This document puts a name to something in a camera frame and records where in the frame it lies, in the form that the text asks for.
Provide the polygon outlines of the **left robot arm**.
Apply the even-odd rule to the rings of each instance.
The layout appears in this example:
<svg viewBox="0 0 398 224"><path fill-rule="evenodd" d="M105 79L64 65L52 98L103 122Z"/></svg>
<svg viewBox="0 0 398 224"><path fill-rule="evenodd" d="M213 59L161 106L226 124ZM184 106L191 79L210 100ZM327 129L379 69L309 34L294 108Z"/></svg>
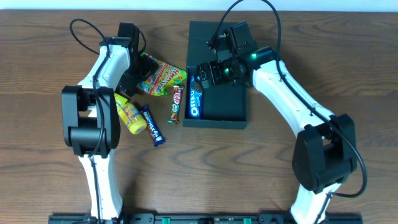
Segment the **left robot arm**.
<svg viewBox="0 0 398 224"><path fill-rule="evenodd" d="M123 209L114 166L121 127L115 92L128 96L158 66L141 58L144 34L133 23L122 22L115 36L103 35L98 59L77 85L62 90L63 138L81 162L88 181L91 212L51 215L49 223L134 223Z"/></svg>

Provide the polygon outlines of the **KitKat Milo bar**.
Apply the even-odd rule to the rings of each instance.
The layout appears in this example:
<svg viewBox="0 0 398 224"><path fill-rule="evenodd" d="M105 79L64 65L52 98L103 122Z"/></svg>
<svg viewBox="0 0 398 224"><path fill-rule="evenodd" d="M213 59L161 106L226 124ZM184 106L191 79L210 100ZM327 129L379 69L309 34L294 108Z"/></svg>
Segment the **KitKat Milo bar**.
<svg viewBox="0 0 398 224"><path fill-rule="evenodd" d="M172 109L170 112L170 118L167 120L168 123L179 124L179 112L180 112L180 105L182 100L182 94L184 90L183 85L174 85L174 95L172 101Z"/></svg>

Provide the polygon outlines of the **blue Oreo pack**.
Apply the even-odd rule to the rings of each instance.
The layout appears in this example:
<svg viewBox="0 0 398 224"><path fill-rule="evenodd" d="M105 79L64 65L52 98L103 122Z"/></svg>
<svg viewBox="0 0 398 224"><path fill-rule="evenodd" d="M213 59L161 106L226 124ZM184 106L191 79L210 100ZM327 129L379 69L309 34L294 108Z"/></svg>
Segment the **blue Oreo pack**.
<svg viewBox="0 0 398 224"><path fill-rule="evenodd" d="M189 93L189 116L191 119L201 119L203 88L194 75L190 77Z"/></svg>

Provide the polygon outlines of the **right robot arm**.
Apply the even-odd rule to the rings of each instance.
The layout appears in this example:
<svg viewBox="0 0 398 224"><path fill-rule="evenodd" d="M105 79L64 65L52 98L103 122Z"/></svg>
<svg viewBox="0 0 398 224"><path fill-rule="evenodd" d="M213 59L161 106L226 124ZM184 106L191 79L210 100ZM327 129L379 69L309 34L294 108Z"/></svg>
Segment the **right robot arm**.
<svg viewBox="0 0 398 224"><path fill-rule="evenodd" d="M295 134L292 167L300 183L290 208L293 223L324 223L326 208L357 166L363 165L355 143L353 120L335 116L318 104L291 76L279 50L259 48L246 22L234 24L207 42L216 60L197 66L202 88L248 84L276 107Z"/></svg>

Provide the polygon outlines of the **black gift box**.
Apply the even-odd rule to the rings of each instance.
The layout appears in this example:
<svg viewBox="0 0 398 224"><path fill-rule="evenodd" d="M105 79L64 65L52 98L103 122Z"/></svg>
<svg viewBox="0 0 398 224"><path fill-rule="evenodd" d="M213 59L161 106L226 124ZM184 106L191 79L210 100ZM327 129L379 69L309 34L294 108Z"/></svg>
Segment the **black gift box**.
<svg viewBox="0 0 398 224"><path fill-rule="evenodd" d="M197 73L197 65L216 60L207 42L218 23L190 21L187 52L187 86ZM190 128L244 129L248 124L247 88L232 83L209 86L203 90L203 109L200 119L190 117L190 90L185 91L183 126Z"/></svg>

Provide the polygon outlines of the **colourful gummy candy bag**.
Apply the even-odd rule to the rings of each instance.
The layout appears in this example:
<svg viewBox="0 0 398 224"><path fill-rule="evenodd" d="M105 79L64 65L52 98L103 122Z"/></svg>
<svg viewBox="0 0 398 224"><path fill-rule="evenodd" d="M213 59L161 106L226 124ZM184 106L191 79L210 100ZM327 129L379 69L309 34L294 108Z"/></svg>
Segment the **colourful gummy candy bag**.
<svg viewBox="0 0 398 224"><path fill-rule="evenodd" d="M167 95L166 89L168 87L178 85L187 78L186 71L175 65L158 60L146 52L141 53L141 57L148 58L158 65L158 68L151 72L147 80L140 82L137 86L149 95Z"/></svg>

